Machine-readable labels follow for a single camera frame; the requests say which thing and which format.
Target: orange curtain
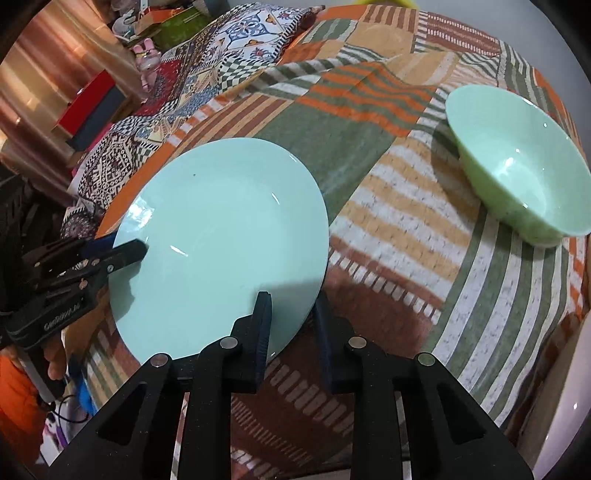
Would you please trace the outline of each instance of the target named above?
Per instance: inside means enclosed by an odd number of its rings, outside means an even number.
[[[92,0],[53,0],[27,25],[0,64],[0,160],[62,204],[72,149],[51,133],[68,102],[107,70],[141,95],[133,54],[105,25]]]

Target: bowl rim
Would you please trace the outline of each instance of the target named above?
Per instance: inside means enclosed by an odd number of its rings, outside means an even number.
[[[504,88],[501,87],[496,87],[496,86],[492,86],[492,85],[481,85],[481,84],[477,84],[477,83],[472,83],[469,85],[462,85],[458,88],[456,88],[455,90],[453,90],[448,96],[447,96],[447,100],[446,100],[446,104],[445,104],[445,111],[446,111],[446,117],[447,117],[447,123],[449,124],[449,127],[455,137],[456,143],[457,144],[461,144],[462,147],[470,154],[470,156],[476,161],[476,163],[483,169],[486,171],[486,173],[489,175],[490,179],[503,191],[505,192],[505,194],[507,194],[515,203],[521,205],[523,202],[520,201],[510,190],[508,190],[501,182],[499,182],[493,175],[492,173],[489,171],[489,169],[482,164],[482,162],[477,158],[476,155],[474,155],[473,151],[466,145],[466,143],[464,141],[462,141],[458,134],[456,133],[456,129],[454,129],[452,123],[454,123],[454,121],[452,121],[450,119],[449,116],[449,110],[448,110],[448,105],[449,105],[449,101],[452,97],[457,96],[456,92],[458,92],[459,90],[466,90],[466,89],[477,89],[477,90],[495,90],[497,92],[500,92],[500,95],[507,95],[507,96],[512,96],[512,97],[516,97],[519,100],[524,100],[530,107],[533,107],[534,109],[536,109],[537,111],[539,111],[540,113],[542,113],[542,115],[544,117],[546,117],[548,119],[548,122],[553,124],[556,128],[558,128],[561,132],[563,132],[566,136],[566,139],[568,140],[568,142],[571,144],[571,146],[573,147],[574,151],[576,152],[576,155],[578,156],[579,160],[583,163],[583,165],[586,167],[586,171],[587,171],[587,176],[589,178],[589,187],[591,188],[591,170],[589,170],[589,164],[587,163],[587,161],[585,160],[584,156],[581,154],[581,152],[579,151],[579,149],[577,148],[577,145],[574,143],[573,139],[570,138],[570,135],[550,116],[548,115],[546,112],[544,112],[539,106],[537,106],[536,104],[534,104],[532,101],[530,101],[529,99],[515,93],[512,92],[510,90],[506,90]],[[564,228],[559,228],[558,226],[556,226],[554,224],[554,222],[550,222],[547,219],[543,218],[542,216],[540,216],[536,211],[532,210],[532,209],[528,209],[528,211],[530,212],[530,214],[532,214],[537,220],[539,220],[541,223],[547,225],[548,227],[554,229],[555,231],[561,233],[563,236],[585,236],[588,235],[589,233],[591,233],[591,218],[589,223],[589,227],[586,229],[580,229],[580,230],[575,230],[575,229],[564,229]]]

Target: striped fabric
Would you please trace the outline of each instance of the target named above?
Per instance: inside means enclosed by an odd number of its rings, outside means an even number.
[[[336,314],[390,353],[432,352],[501,425],[544,339],[573,330],[587,309],[586,249],[584,238],[534,248],[475,196],[445,114],[449,93],[469,83],[516,91],[578,143],[560,98],[509,45],[435,14],[330,8],[279,65],[190,117],[121,190],[99,234],[191,148],[229,137],[281,145],[323,193],[331,221],[324,289]],[[562,340],[546,348],[555,353]],[[260,393],[234,397],[235,478],[350,455],[352,400],[323,389],[316,358],[305,324],[267,366]],[[107,312],[86,361],[99,405],[134,362]]]

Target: screw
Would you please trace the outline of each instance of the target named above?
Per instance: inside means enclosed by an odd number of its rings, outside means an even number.
[[[157,353],[150,359],[150,364],[152,367],[163,367],[168,363],[168,355],[165,353]]]
[[[236,345],[238,345],[238,340],[234,337],[224,337],[220,340],[220,346],[227,350],[234,348]]]
[[[349,339],[349,345],[352,348],[365,348],[367,344],[367,340],[363,337],[351,337]]]
[[[435,357],[430,353],[420,353],[417,360],[421,365],[424,365],[425,367],[435,365]]]

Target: orange sleeve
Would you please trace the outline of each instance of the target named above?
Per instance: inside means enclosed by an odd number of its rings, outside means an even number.
[[[45,418],[31,380],[0,355],[0,431],[25,465],[39,457]]]

